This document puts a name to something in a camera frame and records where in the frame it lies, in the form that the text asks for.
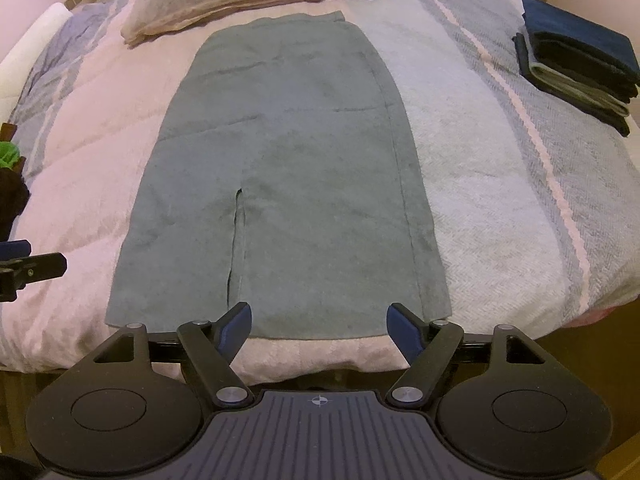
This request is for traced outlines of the grey-green skirt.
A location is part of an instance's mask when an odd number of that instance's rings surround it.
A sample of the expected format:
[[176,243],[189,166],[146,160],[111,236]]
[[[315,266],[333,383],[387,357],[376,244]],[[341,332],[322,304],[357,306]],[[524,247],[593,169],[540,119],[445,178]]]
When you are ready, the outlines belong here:
[[450,315],[416,144],[390,71],[340,12],[214,32],[146,164],[105,319],[169,332],[239,302],[267,339]]

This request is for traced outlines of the green and dark clothes pile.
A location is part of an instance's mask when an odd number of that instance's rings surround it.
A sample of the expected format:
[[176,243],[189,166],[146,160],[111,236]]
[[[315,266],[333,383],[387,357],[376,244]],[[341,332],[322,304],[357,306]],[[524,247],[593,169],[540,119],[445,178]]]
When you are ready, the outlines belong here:
[[6,242],[15,219],[26,208],[30,192],[23,177],[26,158],[13,142],[17,125],[1,124],[1,181],[0,181],[0,229],[1,240]]

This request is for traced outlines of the white pillow at bedside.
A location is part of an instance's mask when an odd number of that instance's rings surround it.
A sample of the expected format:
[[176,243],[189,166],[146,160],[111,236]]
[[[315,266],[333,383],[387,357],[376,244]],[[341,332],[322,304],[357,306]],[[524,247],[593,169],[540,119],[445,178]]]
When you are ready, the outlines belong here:
[[49,6],[1,61],[1,115],[9,116],[39,55],[73,16],[63,3]]

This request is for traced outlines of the grey folded garment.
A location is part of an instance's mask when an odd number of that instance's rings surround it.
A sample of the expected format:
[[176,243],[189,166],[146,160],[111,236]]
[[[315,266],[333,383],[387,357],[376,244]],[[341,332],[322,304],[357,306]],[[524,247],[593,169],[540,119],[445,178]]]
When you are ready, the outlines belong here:
[[544,68],[541,63],[529,65],[529,70],[533,76],[548,84],[555,90],[563,91],[573,98],[577,98],[597,107],[610,110],[611,112],[626,118],[629,116],[628,106],[608,92],[589,87],[588,84],[574,81],[569,76],[562,75],[553,68]]

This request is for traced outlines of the dark blue folded garment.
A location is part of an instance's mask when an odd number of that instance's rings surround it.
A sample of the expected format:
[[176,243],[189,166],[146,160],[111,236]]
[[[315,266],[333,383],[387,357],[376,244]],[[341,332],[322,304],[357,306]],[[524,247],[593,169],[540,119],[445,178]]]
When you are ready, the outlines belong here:
[[638,86],[639,64],[628,37],[541,0],[522,0],[537,61],[608,88]]

